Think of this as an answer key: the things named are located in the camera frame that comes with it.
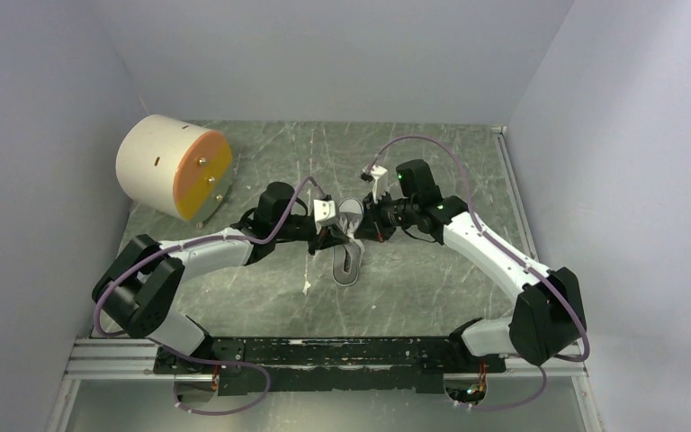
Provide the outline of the white shoelace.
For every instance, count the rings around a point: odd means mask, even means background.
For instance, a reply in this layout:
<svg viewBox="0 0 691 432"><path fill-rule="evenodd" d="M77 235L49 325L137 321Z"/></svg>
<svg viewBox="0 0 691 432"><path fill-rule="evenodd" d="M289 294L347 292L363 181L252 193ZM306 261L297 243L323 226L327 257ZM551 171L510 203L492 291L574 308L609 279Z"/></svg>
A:
<svg viewBox="0 0 691 432"><path fill-rule="evenodd" d="M350 241L343 245L352 251L358 251L360 254L364 252L363 242L356 238L356 232L360 228L363 221L363 212L356 208L345 208L338 210L337 225L350 238Z"/></svg>

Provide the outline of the grey canvas sneaker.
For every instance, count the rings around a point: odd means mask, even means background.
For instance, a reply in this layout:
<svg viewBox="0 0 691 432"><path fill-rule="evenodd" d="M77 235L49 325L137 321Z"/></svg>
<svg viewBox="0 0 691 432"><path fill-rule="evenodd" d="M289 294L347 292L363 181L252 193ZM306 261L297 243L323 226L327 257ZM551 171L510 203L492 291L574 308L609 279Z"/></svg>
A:
<svg viewBox="0 0 691 432"><path fill-rule="evenodd" d="M349 198L343 200L338 209L356 208L363 212L363 205L360 200ZM332 275L334 281L341 286L349 286L355 284L359 274L362 263L363 253L352 251L346 247L335 247L333 251L333 266Z"/></svg>

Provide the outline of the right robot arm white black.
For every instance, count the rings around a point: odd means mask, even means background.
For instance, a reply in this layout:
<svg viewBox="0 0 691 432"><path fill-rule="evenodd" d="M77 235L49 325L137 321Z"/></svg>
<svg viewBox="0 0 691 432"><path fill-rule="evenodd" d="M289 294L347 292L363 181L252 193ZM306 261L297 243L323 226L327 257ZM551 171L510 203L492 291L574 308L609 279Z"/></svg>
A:
<svg viewBox="0 0 691 432"><path fill-rule="evenodd" d="M460 197L444 197L422 159L396 168L400 198L390 195L386 169L362 172L372 190L363 198L358 239L384 242L396 230L417 228L480 269L512 301L510 317L473 319L451 335L452 366L472 372L489 355L519 356L531 365L568 359L565 349L585 336L587 325L578 277L549 268L507 243Z"/></svg>

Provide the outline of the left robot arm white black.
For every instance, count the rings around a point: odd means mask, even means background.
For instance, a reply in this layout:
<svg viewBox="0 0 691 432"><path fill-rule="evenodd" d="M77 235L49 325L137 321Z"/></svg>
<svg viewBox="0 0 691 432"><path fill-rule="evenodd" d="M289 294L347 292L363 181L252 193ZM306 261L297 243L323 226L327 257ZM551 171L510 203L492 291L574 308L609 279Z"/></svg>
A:
<svg viewBox="0 0 691 432"><path fill-rule="evenodd" d="M92 292L94 325L99 334L106 314L131 338L148 338L177 352L190 374L208 370L213 360L209 332L176 311L180 285L224 268L250 266L274 252L280 243L304 242L310 254L353 240L360 221L359 202L336 204L329 195L302 205L300 190L273 182L256 207L214 234L177 241L133 238L112 262Z"/></svg>

